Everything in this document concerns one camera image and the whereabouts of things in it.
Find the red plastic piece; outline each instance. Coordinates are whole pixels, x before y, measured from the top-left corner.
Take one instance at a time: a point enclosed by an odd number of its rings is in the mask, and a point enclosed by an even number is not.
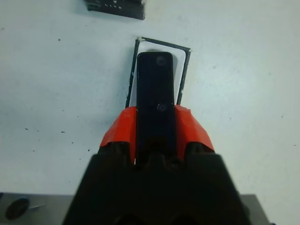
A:
[[[208,152],[214,152],[210,137],[204,128],[193,117],[191,110],[180,105],[175,106],[177,156],[184,159],[186,145],[199,142],[206,145]],[[135,161],[136,142],[136,107],[124,109],[113,125],[104,135],[100,147],[112,142],[127,142],[130,144],[130,160]]]
[[[180,105],[175,106],[177,156],[184,159],[186,145],[189,142],[199,142],[214,152],[210,137],[204,128],[193,117],[191,110]]]
[[[111,142],[130,144],[130,160],[135,161],[136,107],[124,109],[104,135],[100,147]]]

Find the black object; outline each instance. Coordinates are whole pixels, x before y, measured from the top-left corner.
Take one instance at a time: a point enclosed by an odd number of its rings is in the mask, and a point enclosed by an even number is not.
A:
[[[140,20],[145,18],[145,0],[84,0],[84,2],[88,10]]]
[[[14,220],[21,217],[29,208],[30,201],[27,198],[19,198],[15,200],[11,205],[7,208],[5,217],[8,220]]]
[[[136,167],[128,143],[100,148],[64,225],[250,225],[222,158],[187,152],[177,162],[153,153],[146,166]]]
[[[137,155],[145,164],[152,151],[176,155],[173,56],[143,52],[137,57]]]
[[[127,95],[127,99],[126,99],[125,108],[129,107],[133,79],[134,79],[134,75],[135,75],[135,65],[136,65],[137,53],[138,53],[138,49],[139,49],[139,44],[142,41],[152,42],[152,43],[159,44],[159,45],[165,45],[168,47],[181,49],[185,52],[186,60],[184,62],[184,68],[182,71],[182,77],[181,77],[181,82],[180,82],[180,89],[179,89],[179,94],[178,94],[177,102],[176,102],[177,105],[180,105],[181,98],[182,98],[182,92],[183,92],[183,88],[184,88],[184,83],[185,83],[185,79],[186,79],[186,74],[187,74],[187,70],[188,70],[188,62],[189,62],[189,58],[191,55],[191,49],[180,46],[180,45],[175,45],[175,44],[171,44],[168,42],[159,41],[159,40],[155,40],[155,39],[151,39],[151,38],[147,38],[147,37],[139,37],[135,40],[135,51],[134,51],[133,60],[132,60],[130,79],[129,79],[129,89],[128,89],[128,95]]]

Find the black dot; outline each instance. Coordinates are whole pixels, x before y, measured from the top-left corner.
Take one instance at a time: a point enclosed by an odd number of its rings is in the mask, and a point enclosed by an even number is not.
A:
[[[21,217],[29,208],[30,201],[27,198],[19,198],[15,200],[11,205],[7,208],[5,217],[8,220],[14,220]]]

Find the black plastic frame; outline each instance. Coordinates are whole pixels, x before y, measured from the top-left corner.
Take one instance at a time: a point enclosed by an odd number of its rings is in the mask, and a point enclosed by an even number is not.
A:
[[[178,94],[177,102],[176,102],[177,105],[180,105],[181,104],[181,99],[182,99],[182,91],[183,91],[183,88],[184,88],[184,83],[185,83],[187,70],[188,70],[188,63],[189,63],[189,59],[190,59],[190,55],[191,55],[191,49],[187,48],[187,47],[180,46],[180,45],[175,45],[175,44],[171,44],[171,43],[168,43],[168,42],[159,41],[159,40],[155,40],[155,39],[151,39],[151,38],[147,38],[147,37],[139,37],[135,40],[135,51],[134,51],[133,60],[132,60],[132,67],[131,67],[130,79],[129,79],[129,89],[128,89],[128,95],[127,95],[127,99],[126,99],[125,108],[129,107],[132,84],[133,84],[133,78],[134,78],[134,75],[135,75],[135,64],[136,64],[137,52],[138,52],[138,49],[139,49],[139,44],[142,41],[148,41],[148,42],[152,42],[152,43],[159,44],[159,45],[165,45],[165,46],[168,46],[168,47],[181,49],[185,52],[186,60],[184,62],[184,67],[183,67],[182,77],[181,77],[181,82],[180,82],[180,87],[179,87],[179,94]]]

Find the white table surface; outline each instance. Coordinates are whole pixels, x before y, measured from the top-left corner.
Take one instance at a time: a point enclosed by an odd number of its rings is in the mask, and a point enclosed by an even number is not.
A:
[[[298,225],[299,12],[297,0],[148,0],[139,21],[82,0],[0,0],[0,190],[75,193],[144,36],[193,50],[182,105],[239,192]]]

